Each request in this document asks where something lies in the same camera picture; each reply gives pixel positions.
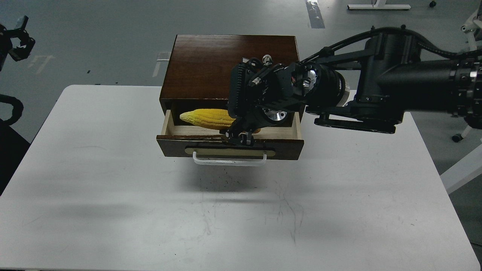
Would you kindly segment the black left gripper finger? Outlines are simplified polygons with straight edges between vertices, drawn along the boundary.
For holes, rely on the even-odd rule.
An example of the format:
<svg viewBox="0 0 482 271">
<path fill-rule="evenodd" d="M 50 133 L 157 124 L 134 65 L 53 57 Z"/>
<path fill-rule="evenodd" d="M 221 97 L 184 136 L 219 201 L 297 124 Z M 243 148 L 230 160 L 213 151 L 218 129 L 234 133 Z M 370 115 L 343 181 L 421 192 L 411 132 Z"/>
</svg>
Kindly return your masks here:
<svg viewBox="0 0 482 271">
<path fill-rule="evenodd" d="M 22 16 L 17 20 L 15 29 L 8 30 L 8 38 L 10 40 L 12 38 L 17 38 L 19 40 L 19 45 L 16 45 L 15 47 L 11 46 L 12 48 L 8 51 L 9 55 L 16 62 L 28 58 L 35 45 L 34 38 L 31 38 L 26 31 L 28 21 L 28 16 Z"/>
</svg>

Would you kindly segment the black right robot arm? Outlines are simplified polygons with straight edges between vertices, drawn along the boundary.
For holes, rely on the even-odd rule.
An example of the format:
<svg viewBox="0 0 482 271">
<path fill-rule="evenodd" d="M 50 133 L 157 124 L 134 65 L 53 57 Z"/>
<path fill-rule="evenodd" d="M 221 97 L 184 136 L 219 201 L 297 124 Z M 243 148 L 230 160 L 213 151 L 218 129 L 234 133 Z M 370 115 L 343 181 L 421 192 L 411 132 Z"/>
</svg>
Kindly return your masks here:
<svg viewBox="0 0 482 271">
<path fill-rule="evenodd" d="M 448 52 L 401 27 L 372 27 L 284 66 L 269 56 L 231 70 L 227 141 L 253 146 L 253 133 L 304 106 L 324 127 L 394 134 L 407 111 L 446 111 L 481 129 L 481 50 Z"/>
</svg>

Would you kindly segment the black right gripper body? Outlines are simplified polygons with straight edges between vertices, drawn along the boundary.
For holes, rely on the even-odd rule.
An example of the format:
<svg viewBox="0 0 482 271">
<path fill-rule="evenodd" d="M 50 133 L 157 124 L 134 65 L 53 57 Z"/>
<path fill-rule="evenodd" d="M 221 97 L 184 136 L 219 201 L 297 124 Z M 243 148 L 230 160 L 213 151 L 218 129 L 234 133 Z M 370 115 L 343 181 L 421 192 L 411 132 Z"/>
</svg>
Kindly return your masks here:
<svg viewBox="0 0 482 271">
<path fill-rule="evenodd" d="M 264 65 L 254 58 L 231 69 L 228 114 L 230 130 L 280 125 L 303 106 L 315 110 L 345 102 L 345 79 L 316 62 Z"/>
</svg>

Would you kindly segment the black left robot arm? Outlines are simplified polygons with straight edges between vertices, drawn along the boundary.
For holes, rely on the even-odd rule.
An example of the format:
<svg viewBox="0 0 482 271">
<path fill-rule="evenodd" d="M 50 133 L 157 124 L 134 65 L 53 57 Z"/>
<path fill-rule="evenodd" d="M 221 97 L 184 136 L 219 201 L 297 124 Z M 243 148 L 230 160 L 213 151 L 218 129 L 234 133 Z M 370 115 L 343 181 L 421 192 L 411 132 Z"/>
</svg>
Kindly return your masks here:
<svg viewBox="0 0 482 271">
<path fill-rule="evenodd" d="M 2 69 L 8 56 L 16 62 L 30 56 L 36 41 L 27 32 L 26 25 L 28 22 L 29 17 L 24 15 L 19 17 L 17 25 L 13 29 L 7 29 L 5 25 L 1 25 L 0 54 Z M 10 117 L 0 120 L 0 194 L 3 194 L 31 143 L 12 127 L 23 115 L 24 105 L 22 101 L 4 92 L 1 92 L 0 99 L 2 104 L 11 106 Z"/>
</svg>

